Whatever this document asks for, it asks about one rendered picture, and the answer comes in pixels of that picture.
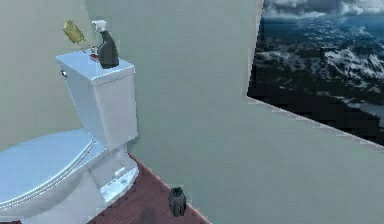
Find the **black spray bottle white nozzle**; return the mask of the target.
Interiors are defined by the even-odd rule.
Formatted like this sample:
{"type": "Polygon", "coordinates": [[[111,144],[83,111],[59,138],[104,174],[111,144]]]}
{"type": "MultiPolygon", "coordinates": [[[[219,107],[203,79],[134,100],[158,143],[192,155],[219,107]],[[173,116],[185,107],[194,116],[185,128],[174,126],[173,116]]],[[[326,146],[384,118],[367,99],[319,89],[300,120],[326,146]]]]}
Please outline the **black spray bottle white nozzle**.
{"type": "Polygon", "coordinates": [[[107,31],[105,20],[94,20],[95,30],[99,31],[102,43],[99,45],[97,54],[103,69],[111,69],[119,65],[118,52],[115,41],[107,31]]]}

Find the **window with mountain view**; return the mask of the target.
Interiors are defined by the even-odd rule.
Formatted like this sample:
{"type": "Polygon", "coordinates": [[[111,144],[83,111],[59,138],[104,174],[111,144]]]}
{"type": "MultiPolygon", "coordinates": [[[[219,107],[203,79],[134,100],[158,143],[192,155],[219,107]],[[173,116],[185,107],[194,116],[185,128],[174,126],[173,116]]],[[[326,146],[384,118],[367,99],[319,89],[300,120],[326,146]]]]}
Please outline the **window with mountain view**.
{"type": "Polygon", "coordinates": [[[247,94],[384,147],[384,0],[264,0],[247,94]]]}

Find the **white toilet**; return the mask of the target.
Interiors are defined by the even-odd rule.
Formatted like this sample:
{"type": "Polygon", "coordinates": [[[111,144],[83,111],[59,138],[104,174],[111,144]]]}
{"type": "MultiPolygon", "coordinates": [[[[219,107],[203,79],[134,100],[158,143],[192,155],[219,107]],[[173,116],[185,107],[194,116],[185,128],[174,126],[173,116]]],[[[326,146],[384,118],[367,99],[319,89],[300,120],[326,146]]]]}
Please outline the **white toilet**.
{"type": "Polygon", "coordinates": [[[82,127],[0,152],[0,223],[86,224],[124,195],[139,170],[135,67],[104,69],[89,52],[56,57],[82,127]]]}

